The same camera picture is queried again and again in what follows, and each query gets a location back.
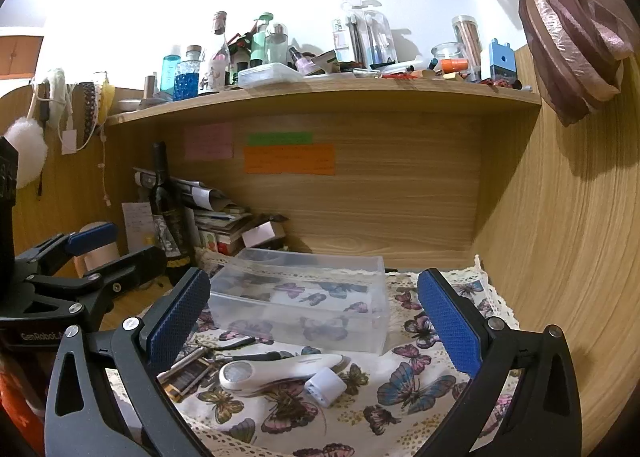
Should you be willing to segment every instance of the glass jar with blue beads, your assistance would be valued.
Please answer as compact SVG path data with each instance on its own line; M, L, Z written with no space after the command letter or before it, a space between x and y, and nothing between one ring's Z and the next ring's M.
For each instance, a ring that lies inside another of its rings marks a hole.
M198 95L200 55L202 47L188 46L186 58L175 68L174 101L186 100Z

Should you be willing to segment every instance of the green sticky note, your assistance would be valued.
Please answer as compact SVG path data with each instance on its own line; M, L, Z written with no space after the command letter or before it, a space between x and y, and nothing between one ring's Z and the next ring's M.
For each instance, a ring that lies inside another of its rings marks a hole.
M272 147L273 145L311 145L311 132L255 132L249 134L249 147Z

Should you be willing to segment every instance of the brown cabinet door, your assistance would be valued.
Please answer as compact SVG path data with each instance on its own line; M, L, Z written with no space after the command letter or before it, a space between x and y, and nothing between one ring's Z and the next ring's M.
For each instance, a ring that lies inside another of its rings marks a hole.
M0 36L0 80L31 78L41 45L41 36Z
M0 79L7 78L11 72L17 36L0 36Z

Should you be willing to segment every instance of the butterfly print tablecloth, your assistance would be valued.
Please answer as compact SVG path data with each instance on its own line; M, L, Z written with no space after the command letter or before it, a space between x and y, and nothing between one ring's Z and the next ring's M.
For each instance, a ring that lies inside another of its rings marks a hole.
M485 316L499 315L512 328L518 328L513 312L480 268L478 257L472 267L442 274L459 294L471 298ZM455 370L417 302L417 276L417 273L386 275L391 318L385 353L379 357L345 352L350 364L339 375L347 389L330 408L316 404L303 390L303 381L280 384L257 397L235 396L213 382L204 383L197 393L178 404L178 411L216 457L413 455L468 382L466 374ZM345 299L348 305L353 301L351 298ZM216 346L234 336L233 331L215 329L205 310L187 346ZM259 344L235 350L233 354L260 351L297 355L317 349L274 342L266 333ZM124 395L113 373L111 377L116 391ZM476 446L493 437L516 383L517 378L510 376Z

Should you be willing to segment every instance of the wooden shelf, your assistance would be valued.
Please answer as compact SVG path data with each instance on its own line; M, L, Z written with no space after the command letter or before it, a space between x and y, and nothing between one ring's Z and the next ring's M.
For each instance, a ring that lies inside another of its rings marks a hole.
M539 110L540 96L474 83L418 79L315 80L228 90L149 109L114 114L108 126L153 118L156 122L219 121L245 116L417 111L493 114Z

